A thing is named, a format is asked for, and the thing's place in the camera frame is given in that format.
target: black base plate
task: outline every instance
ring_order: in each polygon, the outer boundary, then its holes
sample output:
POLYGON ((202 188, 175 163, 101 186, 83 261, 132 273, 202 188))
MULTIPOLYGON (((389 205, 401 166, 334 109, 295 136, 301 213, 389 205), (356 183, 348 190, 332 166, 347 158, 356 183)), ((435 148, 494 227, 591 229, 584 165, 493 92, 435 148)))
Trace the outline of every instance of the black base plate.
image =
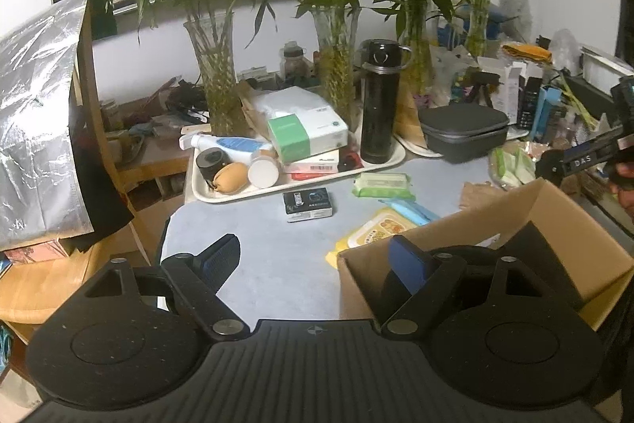
POLYGON ((211 347, 163 397, 112 412, 44 403, 25 422, 81 423, 600 423, 578 400, 505 410, 443 382, 422 350, 381 337, 369 321, 261 321, 242 341, 211 347))

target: metal ring handle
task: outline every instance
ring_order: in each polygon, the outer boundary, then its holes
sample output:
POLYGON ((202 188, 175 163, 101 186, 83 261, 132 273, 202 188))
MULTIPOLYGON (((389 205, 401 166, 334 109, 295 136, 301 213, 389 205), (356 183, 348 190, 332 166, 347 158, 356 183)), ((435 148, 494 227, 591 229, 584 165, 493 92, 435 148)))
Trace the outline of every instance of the metal ring handle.
POLYGON ((412 52, 411 48, 406 45, 399 45, 398 47, 410 53, 410 59, 404 65, 399 65, 398 67, 381 67, 379 65, 372 65, 366 62, 361 65, 361 68, 370 72, 374 72, 375 74, 382 75, 400 73, 402 70, 407 69, 407 67, 411 65, 411 62, 414 60, 414 53, 412 52))

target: green wet wipes pack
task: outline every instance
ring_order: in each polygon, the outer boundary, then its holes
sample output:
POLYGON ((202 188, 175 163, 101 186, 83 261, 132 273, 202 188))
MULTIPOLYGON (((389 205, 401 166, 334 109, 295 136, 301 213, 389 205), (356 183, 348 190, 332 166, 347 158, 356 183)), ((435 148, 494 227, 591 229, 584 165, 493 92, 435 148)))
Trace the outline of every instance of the green wet wipes pack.
POLYGON ((358 198, 416 199, 410 192, 410 178, 402 173, 364 172, 354 180, 353 195, 358 198))

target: plastic tray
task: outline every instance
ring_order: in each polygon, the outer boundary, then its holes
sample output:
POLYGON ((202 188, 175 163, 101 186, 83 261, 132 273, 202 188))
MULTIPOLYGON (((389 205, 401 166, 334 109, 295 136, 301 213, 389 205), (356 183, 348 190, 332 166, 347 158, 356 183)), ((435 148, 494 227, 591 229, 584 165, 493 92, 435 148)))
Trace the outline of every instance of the plastic tray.
POLYGON ((369 172, 372 170, 380 170, 386 169, 389 167, 395 167, 400 164, 403 160, 405 160, 405 149, 402 145, 397 141, 392 141, 394 144, 394 149, 392 151, 392 158, 386 163, 381 163, 379 165, 375 165, 372 163, 363 162, 364 167, 361 169, 354 169, 347 172, 339 172, 337 174, 328 174, 328 176, 323 176, 321 178, 315 178, 312 180, 302 180, 296 181, 290 178, 290 174, 281 174, 280 175, 280 183, 273 187, 269 187, 267 189, 258 189, 253 185, 249 185, 242 189, 240 192, 236 194, 221 194, 218 192, 214 192, 209 188, 207 182, 205 182, 202 177, 201 171, 196 167, 196 158, 199 155, 199 150, 194 150, 194 164, 192 167, 191 173, 191 189, 196 196, 196 199, 200 201, 204 201, 205 203, 227 203, 229 201, 237 201, 238 199, 247 199, 253 198, 255 196, 262 196, 264 194, 270 194, 272 192, 282 192, 284 190, 296 189, 299 187, 306 187, 308 185, 314 185, 315 183, 322 183, 325 181, 336 180, 338 178, 344 178, 346 176, 356 176, 362 172, 369 172))
MULTIPOLYGON (((506 135, 507 141, 514 141, 516 139, 521 139, 522 137, 527 136, 530 133, 528 130, 520 130, 515 126, 508 127, 508 134, 506 135)), ((410 141, 405 140, 404 138, 395 136, 396 140, 398 140, 405 149, 411 151, 415 155, 418 155, 423 158, 442 158, 443 155, 440 153, 435 153, 431 149, 426 149, 425 147, 420 147, 419 145, 413 144, 410 141)))

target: aluminum foil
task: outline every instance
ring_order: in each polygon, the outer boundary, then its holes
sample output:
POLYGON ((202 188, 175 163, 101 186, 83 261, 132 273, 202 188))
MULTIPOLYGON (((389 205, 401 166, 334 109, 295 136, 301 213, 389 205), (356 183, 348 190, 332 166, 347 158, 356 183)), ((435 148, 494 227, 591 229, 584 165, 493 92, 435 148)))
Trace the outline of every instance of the aluminum foil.
POLYGON ((87 3, 62 0, 0 40, 0 251, 93 231, 69 134, 87 3))

